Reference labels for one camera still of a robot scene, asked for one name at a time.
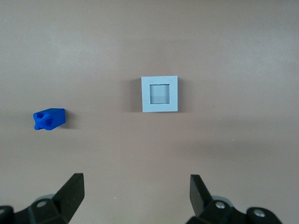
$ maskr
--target light blue square frame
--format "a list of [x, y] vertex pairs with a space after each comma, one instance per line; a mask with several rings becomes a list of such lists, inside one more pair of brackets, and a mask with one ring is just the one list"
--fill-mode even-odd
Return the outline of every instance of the light blue square frame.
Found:
[[[169, 103], [151, 104], [150, 85], [169, 85]], [[175, 112], [178, 111], [178, 76], [141, 77], [142, 111], [143, 112]]]

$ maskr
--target blue plastic piece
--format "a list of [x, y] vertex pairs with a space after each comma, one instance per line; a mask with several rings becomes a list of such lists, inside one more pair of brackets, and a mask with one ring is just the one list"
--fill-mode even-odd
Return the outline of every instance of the blue plastic piece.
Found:
[[65, 123], [65, 109], [50, 108], [33, 114], [36, 122], [34, 129], [47, 131], [52, 130]]
[[178, 111], [178, 76], [141, 77], [142, 111]]

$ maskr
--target blue block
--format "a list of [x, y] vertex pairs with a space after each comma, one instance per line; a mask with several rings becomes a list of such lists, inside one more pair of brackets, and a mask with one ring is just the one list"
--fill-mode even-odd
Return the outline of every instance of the blue block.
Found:
[[142, 111], [178, 111], [178, 76], [141, 77]]
[[65, 109], [50, 108], [33, 114], [36, 122], [34, 129], [52, 130], [65, 123]]

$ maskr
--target gray surface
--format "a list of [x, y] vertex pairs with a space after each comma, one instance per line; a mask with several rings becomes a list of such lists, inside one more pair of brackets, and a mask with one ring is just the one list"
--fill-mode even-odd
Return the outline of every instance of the gray surface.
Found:
[[[298, 1], [1, 1], [0, 204], [75, 172], [72, 224], [183, 224], [190, 174], [240, 211], [299, 223]], [[141, 76], [179, 76], [142, 113]], [[32, 114], [68, 110], [35, 131]]]

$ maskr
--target screw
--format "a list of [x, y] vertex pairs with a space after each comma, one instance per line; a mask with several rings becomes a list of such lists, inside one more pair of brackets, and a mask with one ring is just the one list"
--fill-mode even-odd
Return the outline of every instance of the screw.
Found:
[[42, 201], [42, 202], [39, 202], [36, 206], [37, 206], [38, 208], [41, 208], [41, 207], [45, 206], [46, 203], [47, 203], [46, 201]]
[[262, 218], [266, 216], [265, 213], [260, 209], [254, 209], [253, 212], [256, 216], [259, 216], [259, 217], [262, 217]]
[[225, 208], [225, 204], [223, 202], [216, 202], [216, 207], [218, 209], [224, 209]]

